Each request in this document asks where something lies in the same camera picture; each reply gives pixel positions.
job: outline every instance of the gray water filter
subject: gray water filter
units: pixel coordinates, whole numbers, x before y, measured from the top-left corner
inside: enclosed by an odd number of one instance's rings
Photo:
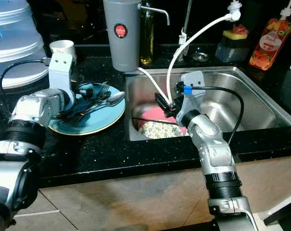
[[[141,0],[104,0],[112,65],[118,71],[139,66]]]

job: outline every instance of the orange bottle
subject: orange bottle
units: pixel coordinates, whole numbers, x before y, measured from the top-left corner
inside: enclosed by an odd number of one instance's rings
[[[291,0],[288,7],[283,9],[280,15],[279,20],[272,18],[268,21],[250,58],[251,66],[264,71],[272,66],[291,32],[291,22],[287,20],[287,17],[291,15]]]

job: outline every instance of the plastic bottle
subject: plastic bottle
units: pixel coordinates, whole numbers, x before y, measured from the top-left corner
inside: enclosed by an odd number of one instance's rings
[[[143,5],[150,7],[150,1],[142,1]],[[140,61],[142,64],[150,64],[153,61],[153,38],[154,22],[153,12],[141,11],[141,31],[140,31]]]
[[[275,61],[279,51],[291,32],[291,0],[288,6],[280,12],[280,19],[271,18],[263,30],[251,58],[250,65],[261,70],[268,70]]]

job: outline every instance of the white tube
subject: white tube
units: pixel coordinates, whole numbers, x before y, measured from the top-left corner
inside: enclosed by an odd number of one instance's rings
[[[150,75],[150,73],[148,73],[146,70],[144,70],[143,68],[139,67],[138,68],[139,71],[141,71],[142,73],[144,73],[146,76],[149,77],[149,79],[152,81],[152,83],[154,84],[155,88],[159,91],[159,93],[162,95],[162,97],[165,99],[165,101],[167,102],[167,104],[170,104],[167,96],[165,95],[165,93],[161,90],[161,88],[159,87],[159,85],[155,82],[155,80],[153,79],[153,77]]]
[[[213,22],[207,24],[205,27],[203,27],[200,31],[198,31],[196,34],[193,35],[193,37],[191,37],[188,41],[186,41],[186,43],[184,43],[181,47],[179,47],[176,52],[173,55],[173,59],[170,62],[169,68],[168,68],[168,72],[167,72],[167,95],[168,95],[168,99],[169,102],[172,103],[172,97],[171,97],[171,90],[170,90],[170,75],[171,75],[171,70],[172,67],[176,61],[176,59],[178,58],[178,56],[180,55],[180,53],[185,49],[185,47],[190,44],[195,38],[197,38],[199,35],[201,35],[204,31],[206,31],[207,29],[209,29],[211,26],[224,21],[224,20],[230,20],[232,18],[232,14],[228,13],[223,17],[220,17],[216,20],[214,20]]]

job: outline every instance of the red label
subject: red label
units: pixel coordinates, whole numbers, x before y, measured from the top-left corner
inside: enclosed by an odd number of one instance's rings
[[[116,24],[115,25],[115,33],[121,39],[127,35],[127,28],[123,24]]]

